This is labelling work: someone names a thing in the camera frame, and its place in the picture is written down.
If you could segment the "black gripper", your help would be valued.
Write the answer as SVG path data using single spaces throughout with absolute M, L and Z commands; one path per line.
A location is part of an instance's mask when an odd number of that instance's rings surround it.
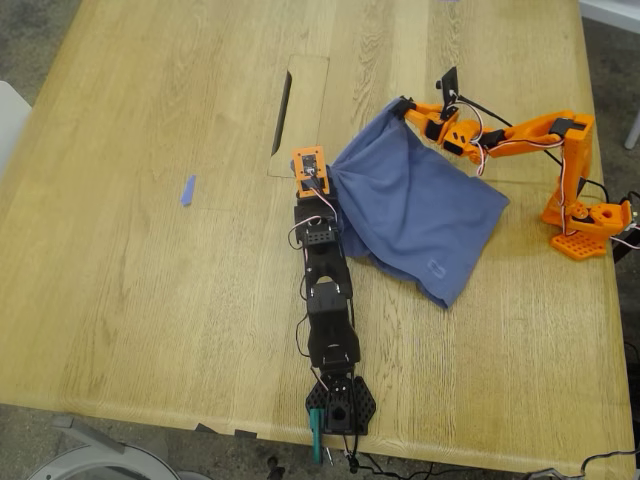
M 335 195 L 323 194 L 320 197 L 311 193 L 310 197 L 300 198 L 296 196 L 296 205 L 294 207 L 294 222 L 299 223 L 303 220 L 320 216 L 328 218 L 330 221 L 337 222 L 339 204 Z

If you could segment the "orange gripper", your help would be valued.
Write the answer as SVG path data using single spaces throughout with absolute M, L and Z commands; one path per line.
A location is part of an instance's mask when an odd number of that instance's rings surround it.
M 395 115 L 411 123 L 419 133 L 454 155 L 479 155 L 477 136 L 480 123 L 460 119 L 457 107 L 442 110 L 441 104 L 415 102 L 411 97 L 400 97 L 395 104 Z

